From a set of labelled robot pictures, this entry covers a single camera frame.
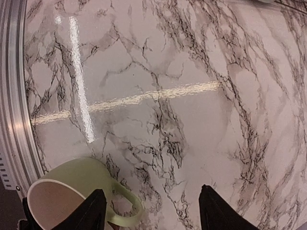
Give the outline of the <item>light green mug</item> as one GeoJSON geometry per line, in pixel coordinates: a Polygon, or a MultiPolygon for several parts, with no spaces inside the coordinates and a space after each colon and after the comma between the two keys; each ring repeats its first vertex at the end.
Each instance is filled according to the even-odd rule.
{"type": "Polygon", "coordinates": [[[111,177],[107,167],[97,159],[84,157],[63,163],[34,182],[27,192],[30,213],[38,225],[50,230],[60,224],[95,189],[102,189],[106,201],[106,220],[121,227],[137,225],[144,212],[139,198],[111,177]],[[113,193],[125,197],[136,214],[120,216],[110,206],[113,193]]]}

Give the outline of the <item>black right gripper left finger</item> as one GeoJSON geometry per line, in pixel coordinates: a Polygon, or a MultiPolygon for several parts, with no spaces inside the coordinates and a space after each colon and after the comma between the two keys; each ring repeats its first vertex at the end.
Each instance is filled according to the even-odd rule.
{"type": "Polygon", "coordinates": [[[106,205],[104,191],[95,189],[53,230],[103,230],[105,228],[106,205]]]}

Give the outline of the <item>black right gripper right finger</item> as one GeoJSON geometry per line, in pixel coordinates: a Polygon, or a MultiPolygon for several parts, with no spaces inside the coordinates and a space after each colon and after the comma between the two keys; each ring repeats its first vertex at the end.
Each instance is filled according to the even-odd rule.
{"type": "Polygon", "coordinates": [[[209,185],[202,186],[199,207],[203,230],[258,230],[209,185]]]}

